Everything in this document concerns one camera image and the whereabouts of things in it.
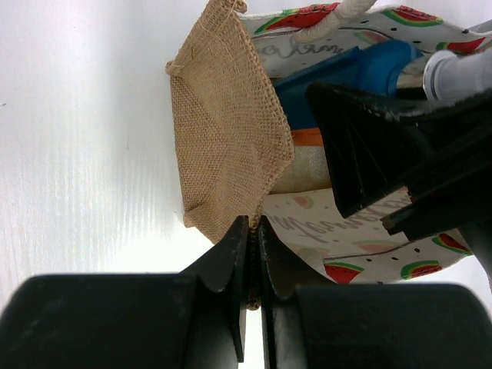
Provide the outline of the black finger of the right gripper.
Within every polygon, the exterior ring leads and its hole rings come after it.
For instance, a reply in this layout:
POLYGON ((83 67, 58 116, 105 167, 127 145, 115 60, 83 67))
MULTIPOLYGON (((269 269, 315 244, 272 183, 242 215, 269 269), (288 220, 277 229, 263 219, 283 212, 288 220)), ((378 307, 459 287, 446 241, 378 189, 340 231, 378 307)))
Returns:
POLYGON ((417 101, 315 83, 305 96, 344 218, 403 188, 410 204, 382 220, 390 234, 414 241, 491 220, 489 91, 417 101))

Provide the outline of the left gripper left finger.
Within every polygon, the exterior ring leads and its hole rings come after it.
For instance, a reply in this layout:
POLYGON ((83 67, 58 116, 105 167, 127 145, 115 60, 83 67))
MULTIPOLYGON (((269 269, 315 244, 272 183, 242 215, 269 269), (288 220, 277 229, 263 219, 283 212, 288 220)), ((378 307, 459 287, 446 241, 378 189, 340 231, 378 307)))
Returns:
POLYGON ((3 368, 236 368, 248 219, 177 274, 29 278, 1 316, 3 368))

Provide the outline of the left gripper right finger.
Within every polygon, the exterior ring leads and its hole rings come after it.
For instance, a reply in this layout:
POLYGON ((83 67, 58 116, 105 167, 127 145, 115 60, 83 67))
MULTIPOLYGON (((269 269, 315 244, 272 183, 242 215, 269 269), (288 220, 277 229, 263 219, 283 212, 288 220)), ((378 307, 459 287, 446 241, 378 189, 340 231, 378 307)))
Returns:
POLYGON ((489 368, 491 322, 452 284, 334 284, 258 227, 268 368, 489 368))

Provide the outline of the orange bottle blue cap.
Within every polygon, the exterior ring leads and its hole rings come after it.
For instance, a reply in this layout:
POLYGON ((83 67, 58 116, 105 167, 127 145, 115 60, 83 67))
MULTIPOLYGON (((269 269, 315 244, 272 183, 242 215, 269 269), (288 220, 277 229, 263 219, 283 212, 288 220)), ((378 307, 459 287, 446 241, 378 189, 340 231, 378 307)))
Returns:
MULTIPOLYGON (((293 131, 302 128, 320 128, 305 96, 307 88, 315 83, 353 88, 374 95, 402 100, 458 102, 489 88, 475 89, 456 98, 428 98, 422 88, 397 88, 398 76, 406 63, 414 57, 414 50, 395 40, 380 43, 366 50, 352 48, 341 55, 320 62, 277 82, 275 91, 293 131)), ((332 187, 328 166, 313 182, 293 175, 282 175, 274 186, 276 193, 311 191, 332 187)))

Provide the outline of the watermelon print canvas bag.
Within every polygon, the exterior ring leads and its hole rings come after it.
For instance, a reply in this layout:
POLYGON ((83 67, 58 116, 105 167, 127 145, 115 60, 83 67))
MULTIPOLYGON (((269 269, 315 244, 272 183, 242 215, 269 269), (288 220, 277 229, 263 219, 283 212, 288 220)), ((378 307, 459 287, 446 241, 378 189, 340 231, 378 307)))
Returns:
POLYGON ((249 15, 243 1, 210 1, 167 64, 184 223, 213 242, 249 222, 248 306, 260 298, 258 227, 335 284, 387 284, 440 272, 472 255, 459 228, 411 241, 386 215, 411 200, 399 189, 344 218, 331 186, 274 192, 282 175, 313 182, 327 167, 318 128, 293 131, 275 84, 352 48, 395 40, 414 57, 397 88, 428 98, 491 90, 491 24, 460 28, 406 6, 340 1, 249 15))

